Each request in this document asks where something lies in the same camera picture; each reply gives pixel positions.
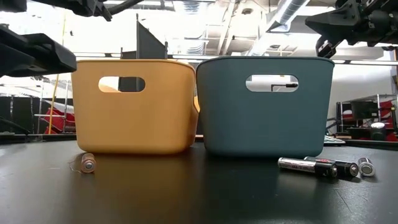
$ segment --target yellow storage bin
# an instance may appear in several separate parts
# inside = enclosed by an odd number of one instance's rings
[[[140,92],[107,91],[103,77],[139,77]],[[79,147],[86,152],[171,154],[195,141],[193,67],[168,60],[85,60],[72,74]]]

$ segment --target blue storage bin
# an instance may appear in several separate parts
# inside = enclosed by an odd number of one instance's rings
[[[220,57],[197,68],[205,147],[227,156],[317,156],[334,63],[311,57]],[[294,92],[253,92],[251,75],[293,75]]]

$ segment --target table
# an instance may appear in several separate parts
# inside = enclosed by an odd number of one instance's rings
[[[376,178],[330,181],[281,172],[276,160],[208,155],[96,155],[94,175],[71,170],[75,141],[0,146],[0,223],[396,223],[398,153],[326,147],[370,158]]]

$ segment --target storage bin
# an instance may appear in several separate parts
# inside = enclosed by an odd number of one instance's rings
[[[228,156],[317,156],[334,63],[325,58],[221,57],[197,67],[205,147]],[[293,92],[253,92],[251,75],[293,75]]]
[[[139,77],[140,92],[104,92],[103,77]],[[79,147],[86,152],[170,154],[195,140],[195,71],[168,60],[79,61],[72,74]]]

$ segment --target battery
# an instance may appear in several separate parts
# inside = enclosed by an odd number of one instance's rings
[[[356,163],[354,162],[336,161],[332,159],[322,159],[310,156],[307,156],[306,158],[304,158],[304,160],[332,163],[336,165],[337,176],[339,177],[356,177],[359,171],[358,165],[356,165]]]
[[[327,162],[306,161],[303,159],[291,159],[281,157],[278,166],[283,169],[310,172],[324,177],[337,177],[336,165]]]
[[[365,177],[372,177],[376,173],[373,163],[368,158],[358,159],[359,172]]]
[[[82,172],[89,174],[94,172],[96,162],[92,153],[86,153],[81,157],[80,169]]]

